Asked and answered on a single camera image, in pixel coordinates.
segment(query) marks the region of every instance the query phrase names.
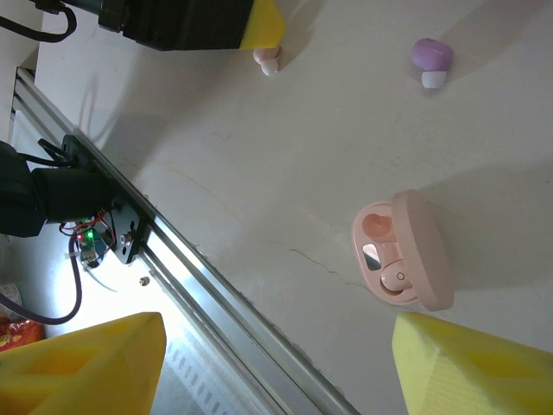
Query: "pink earbud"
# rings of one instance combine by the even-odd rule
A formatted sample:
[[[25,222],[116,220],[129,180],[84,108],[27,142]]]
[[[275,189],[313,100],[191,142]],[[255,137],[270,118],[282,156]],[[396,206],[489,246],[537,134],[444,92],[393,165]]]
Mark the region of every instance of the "pink earbud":
[[[392,262],[380,274],[382,285],[390,291],[403,291],[411,287],[411,282],[402,259]]]

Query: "earbud case lid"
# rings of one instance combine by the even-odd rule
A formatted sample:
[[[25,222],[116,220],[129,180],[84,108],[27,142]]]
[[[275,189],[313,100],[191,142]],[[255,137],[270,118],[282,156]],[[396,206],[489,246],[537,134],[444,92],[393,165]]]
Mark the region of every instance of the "earbud case lid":
[[[368,214],[386,213],[391,216],[399,254],[412,285],[399,293],[386,290],[380,282],[382,269],[396,259],[385,257],[387,263],[383,263],[382,269],[370,271],[363,253],[366,244],[381,248],[379,255],[386,250],[385,243],[372,240],[362,227]],[[373,203],[361,209],[353,222],[353,245],[367,286],[377,297],[395,305],[419,300],[431,311],[445,310],[453,305],[453,272],[434,216],[419,192],[406,190],[394,195],[391,202]]]

